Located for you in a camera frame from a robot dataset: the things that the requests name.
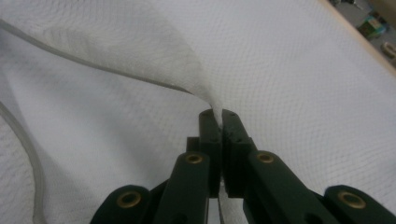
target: textured white fabric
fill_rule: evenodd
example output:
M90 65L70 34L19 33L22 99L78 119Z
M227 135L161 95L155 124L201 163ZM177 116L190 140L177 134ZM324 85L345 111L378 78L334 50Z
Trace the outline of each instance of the textured white fabric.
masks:
M20 139L0 116L0 223L33 223L35 179Z
M6 29L64 57L214 97L210 104L236 112L258 148L275 152L309 188L349 185L396 213L395 72L320 1L0 3ZM166 29L145 33L152 20ZM136 36L147 38L140 46ZM163 59L162 49L175 57ZM142 62L148 73L139 73ZM187 93L70 62L4 31L0 69L0 100L43 164L48 223L88 223L113 189L165 180L208 108Z

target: white cloth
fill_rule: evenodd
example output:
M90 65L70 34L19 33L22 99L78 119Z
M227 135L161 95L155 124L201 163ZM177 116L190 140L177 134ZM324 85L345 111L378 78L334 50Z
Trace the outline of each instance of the white cloth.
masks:
M164 181L208 104L310 189L349 185L396 213L395 72L327 3L2 0L0 22L29 41L0 31L0 101L35 144L48 223Z

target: brass screw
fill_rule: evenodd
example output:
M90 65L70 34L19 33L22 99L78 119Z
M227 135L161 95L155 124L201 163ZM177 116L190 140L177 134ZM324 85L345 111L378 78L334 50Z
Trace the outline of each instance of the brass screw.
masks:
M347 191L341 191L338 193L338 199L348 205L349 207L362 209L366 207L366 202L356 194L349 193Z
M128 191L119 196L117 205L121 208L130 208L138 205L142 200L140 193L136 191Z
M263 153L263 152L257 155L257 159L259 159L259 161L264 162L264 163L271 163L274 161L273 156Z
M204 158L202 156L200 156L200 155L197 155L197 154L190 154L186 158L186 161L188 163L192 163L192 164L200 163L203 160L204 160Z

